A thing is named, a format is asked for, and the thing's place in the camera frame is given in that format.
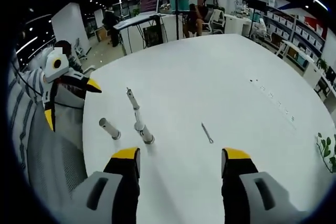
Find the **office chair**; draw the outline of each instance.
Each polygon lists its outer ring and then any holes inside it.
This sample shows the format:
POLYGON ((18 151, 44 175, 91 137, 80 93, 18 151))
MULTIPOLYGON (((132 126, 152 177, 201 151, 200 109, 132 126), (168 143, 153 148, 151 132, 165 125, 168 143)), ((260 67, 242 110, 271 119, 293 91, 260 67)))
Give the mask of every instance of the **office chair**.
POLYGON ((217 9, 209 9, 204 19, 202 36, 211 34, 223 34, 223 31, 221 29, 224 28, 224 24, 225 19, 223 11, 217 9), (214 26, 219 26, 221 29, 214 29, 214 26))
POLYGON ((328 94, 329 94, 329 92, 330 92, 330 89, 328 87, 328 84, 325 82, 325 80, 323 78, 321 78, 319 80, 319 82, 317 83, 317 85, 319 86, 319 90, 315 90, 315 92, 317 93, 317 95, 319 97, 321 97, 320 96, 320 92, 322 91, 323 94, 324 94, 324 96, 327 97, 328 94))
POLYGON ((88 59, 86 57, 86 55, 84 54, 84 49, 80 45, 79 38, 76 39, 75 52, 76 52, 79 60, 87 60, 88 59))

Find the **box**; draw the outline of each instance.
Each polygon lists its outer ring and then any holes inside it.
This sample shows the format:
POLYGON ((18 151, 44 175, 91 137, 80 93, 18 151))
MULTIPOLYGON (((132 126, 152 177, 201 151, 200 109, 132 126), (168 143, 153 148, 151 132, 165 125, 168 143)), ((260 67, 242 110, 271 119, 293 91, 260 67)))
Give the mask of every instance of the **box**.
POLYGON ((293 28, 293 23, 291 21, 287 21, 287 24, 286 26, 289 28, 289 29, 292 29, 293 28))
POLYGON ((273 13, 271 13, 270 11, 267 11, 267 17, 273 18, 273 13))
POLYGON ((281 29, 279 29, 279 28, 277 28, 277 30, 276 30, 276 33, 278 34, 278 35, 280 35, 280 36, 282 36, 282 33, 283 33, 284 31, 282 31, 281 29))
POLYGON ((280 21, 280 17, 276 14, 273 14, 273 19, 275 19, 278 22, 280 21))
POLYGON ((284 25, 285 25, 285 24, 286 24, 286 21, 287 21, 287 20, 286 20, 285 18, 283 18, 283 17, 280 17, 280 23, 282 23, 282 24, 284 24, 284 25))
POLYGON ((296 45, 297 47, 299 46, 300 41, 298 39, 293 39, 293 44, 296 45))
POLYGON ((318 35, 322 36, 323 28, 319 26, 319 24, 316 24, 316 32, 318 35))
POLYGON ((314 53, 313 53, 312 55, 313 55, 313 61, 314 61, 314 62, 317 62, 318 59, 319 59, 319 57, 317 57, 316 54, 314 54, 314 53))
POLYGON ((316 47, 317 49, 321 50, 322 44, 319 43, 319 42, 316 40, 316 42, 315 42, 315 47, 316 47))
POLYGON ((299 16, 299 20, 304 23, 304 16, 299 16))
POLYGON ((311 55, 311 50, 308 47, 306 48, 306 55, 308 55, 309 57, 311 55))
POLYGON ((296 26, 296 27, 295 27, 295 31, 296 31, 298 34, 301 34, 301 32, 302 32, 302 28, 299 27, 299 26, 296 26))
POLYGON ((309 34, 305 30, 302 30, 302 36, 303 36, 303 38, 308 39, 308 35, 309 34))
POLYGON ((289 33, 287 33, 287 32, 283 32, 283 37, 285 38, 285 39, 289 39, 289 33))
POLYGON ((309 35, 309 38, 308 38, 309 42, 312 44, 312 45, 315 45, 315 38, 311 35, 309 35))

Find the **sitting person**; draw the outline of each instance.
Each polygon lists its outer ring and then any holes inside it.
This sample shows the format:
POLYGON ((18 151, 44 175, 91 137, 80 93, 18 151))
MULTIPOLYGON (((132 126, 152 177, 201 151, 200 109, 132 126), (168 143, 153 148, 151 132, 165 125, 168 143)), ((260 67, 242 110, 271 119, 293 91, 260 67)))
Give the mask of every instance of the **sitting person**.
POLYGON ((204 5, 206 0, 197 0, 197 4, 191 4, 189 6, 190 13, 187 17, 186 24, 183 25, 183 34, 186 38, 189 38, 189 32, 196 33, 197 36, 202 35, 203 22, 208 8, 204 5))

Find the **office desk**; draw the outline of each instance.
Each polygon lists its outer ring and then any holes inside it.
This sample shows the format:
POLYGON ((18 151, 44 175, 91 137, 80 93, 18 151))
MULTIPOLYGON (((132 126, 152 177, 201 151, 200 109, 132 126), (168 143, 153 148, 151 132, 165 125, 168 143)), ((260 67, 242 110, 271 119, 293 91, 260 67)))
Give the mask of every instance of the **office desk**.
POLYGON ((230 14, 224 14, 225 20, 225 30, 226 34, 239 34, 248 37, 251 20, 248 18, 238 18, 230 14))
MULTIPOLYGON (((153 21, 147 21, 139 24, 141 31, 144 28, 150 27, 153 21)), ((176 40, 176 18, 175 15, 165 14, 160 18, 161 23, 161 31, 162 31, 162 39, 163 43, 167 43, 169 41, 176 40)), ((178 30, 179 30, 179 38, 183 39, 183 31, 182 31, 182 18, 179 17, 178 21, 178 30)), ((143 50, 145 46, 145 42, 143 41, 139 30, 136 26, 128 26, 127 28, 120 29, 120 34, 123 41, 123 46, 125 48, 126 55, 131 54, 132 52, 137 52, 143 50)))
POLYGON ((223 147, 249 153, 300 210, 314 208, 329 187, 332 174, 315 136, 336 132, 330 114, 295 70, 247 38, 224 34, 161 44, 113 61, 91 78, 102 93, 86 96, 86 171, 88 176, 103 171, 113 153, 138 146, 139 223, 223 223, 223 147), (134 129, 126 87, 155 136, 152 145, 134 129), (121 131, 119 140, 99 126, 102 117, 121 131))
POLYGON ((336 90, 334 89, 332 83, 325 77, 325 73, 319 69, 314 60, 309 57, 305 52, 301 51, 300 48, 298 48, 293 43, 283 40, 283 44, 280 46, 279 50, 277 51, 276 55, 279 55, 281 51, 287 52, 288 47, 293 48, 296 52, 299 53, 301 57, 303 57, 305 60, 308 61, 307 68, 305 69, 303 73, 303 78, 308 82, 308 84, 314 89, 316 85, 318 84, 319 80, 321 78, 324 79, 324 81, 327 83, 328 88, 330 89, 330 92, 328 93, 326 99, 323 101, 324 105, 327 107, 328 111, 333 113, 336 110, 336 90))

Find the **person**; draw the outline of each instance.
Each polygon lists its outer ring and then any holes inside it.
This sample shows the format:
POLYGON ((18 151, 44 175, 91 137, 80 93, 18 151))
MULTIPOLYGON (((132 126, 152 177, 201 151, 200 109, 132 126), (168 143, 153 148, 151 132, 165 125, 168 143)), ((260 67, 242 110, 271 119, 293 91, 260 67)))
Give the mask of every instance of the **person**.
POLYGON ((120 18, 114 13, 112 7, 109 7, 105 11, 105 18, 103 19, 103 24, 108 34, 111 36, 111 43, 113 47, 119 44, 119 32, 114 28, 114 26, 120 21, 120 18))
POLYGON ((187 22, 183 25, 183 34, 189 38, 189 32, 196 33, 197 36, 202 35, 203 23, 208 8, 204 5, 206 0, 194 0, 195 4, 191 4, 190 13, 187 16, 187 22))
POLYGON ((75 57, 72 55, 72 48, 69 42, 66 40, 59 40, 55 43, 54 47, 61 47, 63 49, 63 53, 69 60, 69 67, 73 68, 77 72, 83 73, 82 67, 76 62, 75 57))

